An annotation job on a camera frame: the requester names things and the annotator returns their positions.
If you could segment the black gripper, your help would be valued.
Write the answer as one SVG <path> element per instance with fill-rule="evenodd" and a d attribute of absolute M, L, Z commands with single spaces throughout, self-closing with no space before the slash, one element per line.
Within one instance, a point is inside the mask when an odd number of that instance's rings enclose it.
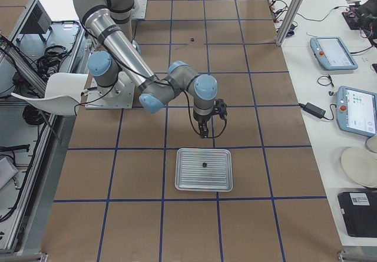
<path fill-rule="evenodd" d="M 209 129 L 207 126 L 208 121 L 210 120 L 210 117 L 199 117 L 198 122 L 198 128 L 199 128 L 199 135 L 200 138 L 208 138 L 209 137 Z"/>

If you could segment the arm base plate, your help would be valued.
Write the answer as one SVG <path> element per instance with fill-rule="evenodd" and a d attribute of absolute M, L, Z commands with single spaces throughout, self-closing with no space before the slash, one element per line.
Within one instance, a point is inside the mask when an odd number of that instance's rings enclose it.
<path fill-rule="evenodd" d="M 105 96 L 110 88 L 97 86 L 95 79 L 91 81 L 91 87 L 97 89 L 90 91 L 87 96 L 85 108 L 88 110 L 117 110 L 132 109 L 135 85 L 125 72 L 118 73 L 118 81 L 112 90 Z"/>
<path fill-rule="evenodd" d="M 148 0 L 134 0 L 134 7 L 131 10 L 131 19 L 145 20 Z"/>

